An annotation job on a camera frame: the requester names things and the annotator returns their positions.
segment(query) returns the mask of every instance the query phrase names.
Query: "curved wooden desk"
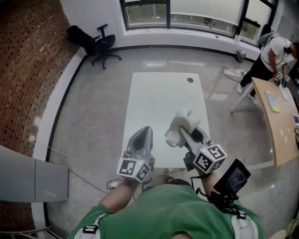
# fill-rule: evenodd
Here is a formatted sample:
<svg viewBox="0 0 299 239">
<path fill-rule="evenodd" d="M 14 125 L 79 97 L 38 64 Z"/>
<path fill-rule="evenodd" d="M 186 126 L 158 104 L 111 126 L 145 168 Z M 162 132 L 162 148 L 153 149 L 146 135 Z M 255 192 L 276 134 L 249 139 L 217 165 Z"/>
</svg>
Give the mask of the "curved wooden desk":
<svg viewBox="0 0 299 239">
<path fill-rule="evenodd" d="M 295 140 L 295 123 L 293 118 L 293 114 L 298 114 L 298 111 L 288 88 L 285 88 L 286 95 L 289 99 L 289 101 L 286 101 L 282 97 L 279 88 L 273 82 L 252 78 L 252 83 L 234 103 L 230 111 L 233 112 L 242 99 L 246 97 L 253 88 L 260 98 L 263 113 L 266 117 L 273 150 L 273 160 L 249 166 L 248 169 L 260 169 L 272 165 L 279 166 L 298 157 L 299 150 Z M 265 91 L 274 93 L 280 109 L 279 113 L 272 112 Z"/>
</svg>

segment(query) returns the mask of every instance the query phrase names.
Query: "trash can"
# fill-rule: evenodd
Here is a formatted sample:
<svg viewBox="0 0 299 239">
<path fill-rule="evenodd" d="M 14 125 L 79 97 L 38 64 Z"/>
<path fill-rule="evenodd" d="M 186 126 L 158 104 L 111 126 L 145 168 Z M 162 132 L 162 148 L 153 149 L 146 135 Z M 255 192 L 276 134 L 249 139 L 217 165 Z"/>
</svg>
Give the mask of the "trash can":
<svg viewBox="0 0 299 239">
<path fill-rule="evenodd" d="M 246 52 L 241 49 L 238 49 L 237 55 L 235 56 L 235 60 L 241 63 L 244 60 L 245 56 Z"/>
</svg>

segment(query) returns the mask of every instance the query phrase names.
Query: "gray tiled floor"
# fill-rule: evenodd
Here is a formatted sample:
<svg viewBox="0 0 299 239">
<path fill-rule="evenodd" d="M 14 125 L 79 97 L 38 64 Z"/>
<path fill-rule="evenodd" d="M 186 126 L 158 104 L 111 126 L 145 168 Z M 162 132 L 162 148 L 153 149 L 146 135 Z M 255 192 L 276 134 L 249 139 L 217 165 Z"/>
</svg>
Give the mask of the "gray tiled floor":
<svg viewBox="0 0 299 239">
<path fill-rule="evenodd" d="M 92 67 L 90 60 L 86 60 L 64 104 L 53 148 L 118 178 L 115 172 L 121 155 L 133 73 L 189 72 L 199 74 L 211 138 L 228 154 L 217 174 L 221 176 L 235 158 L 246 166 L 271 159 L 271 143 L 261 107 L 245 99 L 235 113 L 230 113 L 230 105 L 238 96 L 237 83 L 220 74 L 222 66 L 248 71 L 252 63 L 239 64 L 229 56 L 185 49 L 136 49 L 120 51 L 119 55 L 123 60 L 109 59 L 106 70 L 102 70 L 101 62 Z M 105 172 L 94 172 L 55 152 L 51 153 L 50 161 L 68 166 L 95 187 L 108 192 L 106 183 L 110 178 Z M 298 169 L 299 161 L 293 160 L 278 168 L 251 171 L 249 182 L 239 192 L 241 202 L 260 216 L 267 235 L 285 228 L 294 215 L 299 192 Z M 191 174 L 184 172 L 177 174 L 177 178 L 189 181 Z M 163 176 L 158 176 L 153 183 L 162 181 Z M 66 232 L 104 196 L 72 172 L 69 183 L 68 201 L 48 203 L 50 221 Z"/>
</svg>

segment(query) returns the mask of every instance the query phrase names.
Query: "white table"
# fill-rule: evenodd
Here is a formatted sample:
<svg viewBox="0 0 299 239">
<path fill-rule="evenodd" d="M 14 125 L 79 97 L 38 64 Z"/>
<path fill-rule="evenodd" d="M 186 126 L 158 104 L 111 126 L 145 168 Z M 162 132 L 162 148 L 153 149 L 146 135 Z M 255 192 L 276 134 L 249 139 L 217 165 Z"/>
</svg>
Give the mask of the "white table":
<svg viewBox="0 0 299 239">
<path fill-rule="evenodd" d="M 185 168 L 183 158 L 187 149 L 170 147 L 164 136 L 175 113 L 182 108 L 194 112 L 201 120 L 200 127 L 210 137 L 206 105 L 198 74 L 134 73 L 128 100 L 122 153 L 134 133 L 145 126 L 150 126 L 154 132 L 151 153 L 156 159 L 155 168 Z"/>
</svg>

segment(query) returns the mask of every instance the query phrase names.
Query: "tabletop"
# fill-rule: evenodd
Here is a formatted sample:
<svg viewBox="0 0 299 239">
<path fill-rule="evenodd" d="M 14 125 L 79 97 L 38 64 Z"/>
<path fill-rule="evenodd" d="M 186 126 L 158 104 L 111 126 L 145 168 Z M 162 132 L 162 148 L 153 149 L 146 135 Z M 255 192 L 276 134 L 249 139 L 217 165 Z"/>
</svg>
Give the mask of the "tabletop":
<svg viewBox="0 0 299 239">
<path fill-rule="evenodd" d="M 139 129 L 150 126 L 153 129 L 151 153 L 156 159 L 155 168 L 185 168 L 183 158 L 188 150 L 185 147 L 170 147 L 164 135 L 180 109 L 192 110 L 192 113 L 201 120 L 200 127 L 210 137 L 206 104 L 198 74 L 134 73 L 128 100 L 122 154 L 127 148 L 129 138 Z"/>
<path fill-rule="evenodd" d="M 273 148 L 274 163 L 276 166 L 282 165 L 299 156 L 294 132 L 295 122 L 293 114 L 298 115 L 295 102 L 288 88 L 285 88 L 286 95 L 289 99 L 289 101 L 286 101 L 280 89 L 273 82 L 257 78 L 252 78 L 252 82 L 261 100 L 263 112 L 267 120 Z M 280 112 L 272 112 L 265 91 L 274 93 Z"/>
</svg>

